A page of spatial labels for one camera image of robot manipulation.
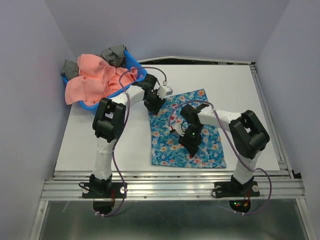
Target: gray cloth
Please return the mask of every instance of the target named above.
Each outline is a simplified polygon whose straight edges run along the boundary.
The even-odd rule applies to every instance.
[[[126,65],[125,49],[126,47],[124,45],[112,46],[103,50],[98,56],[103,58],[111,66],[124,67]]]
[[[64,75],[66,79],[71,80],[75,77],[78,77],[79,67],[78,64],[74,61],[65,60],[63,68],[61,70],[61,75]]]

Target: pile of clothes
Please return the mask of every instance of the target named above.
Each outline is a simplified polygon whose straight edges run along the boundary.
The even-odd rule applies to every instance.
[[[61,75],[68,79],[65,88],[65,102],[70,105],[83,101],[93,106],[122,87],[119,78],[127,69],[124,45],[109,47],[99,55],[82,54],[77,62],[65,60]],[[137,80],[138,71],[126,73],[121,83],[127,86]]]

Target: clothing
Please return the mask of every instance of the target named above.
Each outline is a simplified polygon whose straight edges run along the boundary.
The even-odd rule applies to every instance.
[[[119,84],[120,75],[126,68],[109,65],[104,59],[93,54],[82,54],[77,59],[79,76],[68,81],[65,88],[65,102],[72,104],[83,101],[87,106],[93,106],[102,98],[117,92],[122,87]],[[138,77],[138,71],[126,73],[121,83],[127,86]]]
[[[65,60],[61,70],[61,75],[65,76],[66,79],[71,80],[78,77],[79,67],[76,62]]]
[[[216,127],[205,125],[201,132],[202,143],[194,157],[191,157],[181,144],[178,143],[179,135],[170,133],[168,119],[177,105],[191,100],[208,101],[205,90],[187,92],[166,98],[166,102],[157,115],[149,112],[151,128],[151,163],[152,165],[180,167],[180,168],[226,168],[224,151],[222,148],[219,131]],[[190,103],[193,107],[200,103]],[[171,117],[171,124],[182,123],[180,116],[181,107]]]
[[[124,67],[126,65],[125,49],[126,47],[124,45],[112,46],[103,50],[98,56],[103,58],[111,66]]]

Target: white table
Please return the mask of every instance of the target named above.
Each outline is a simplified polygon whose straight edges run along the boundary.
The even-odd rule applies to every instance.
[[[208,100],[217,109],[240,113],[252,110],[267,128],[248,65],[153,65],[153,67],[158,67],[166,73],[168,85],[172,87],[174,95],[203,88]],[[162,83],[163,76],[160,72],[153,69],[148,69],[148,72],[155,75]],[[92,171],[97,146],[92,129],[93,119],[94,115],[82,109],[78,103],[72,105],[55,171]],[[219,130],[219,133],[227,166],[225,169],[153,166],[148,113],[144,104],[140,102],[130,109],[127,126],[115,149],[116,162],[121,171],[234,171],[237,159],[222,130]],[[278,171],[277,156],[274,144],[270,141],[262,152],[257,167],[267,171]]]

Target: robotic arm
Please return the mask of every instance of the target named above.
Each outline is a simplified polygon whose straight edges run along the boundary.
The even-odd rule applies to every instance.
[[[216,113],[223,128],[231,133],[240,159],[249,168],[238,161],[231,182],[215,183],[215,186],[219,186],[219,189],[216,187],[216,197],[238,197],[257,184],[253,182],[254,172],[252,170],[255,169],[258,157],[265,149],[270,136],[251,110],[244,113],[216,110]],[[181,123],[175,123],[172,128],[180,135],[178,142],[187,149],[191,156],[194,156],[202,142],[201,131],[204,125],[221,128],[220,123],[212,107],[205,103],[195,108],[187,104],[181,109],[180,115],[189,123],[188,128],[183,131]]]
[[[95,198],[104,198],[111,190],[112,154],[115,143],[125,127],[126,108],[144,101],[145,107],[151,113],[158,114],[166,102],[164,97],[172,94],[173,91],[167,86],[167,82],[159,89],[154,89],[157,81],[156,77],[147,74],[143,81],[134,82],[126,93],[100,100],[92,124],[97,137],[96,159],[89,183],[85,186],[85,189],[95,194]]]

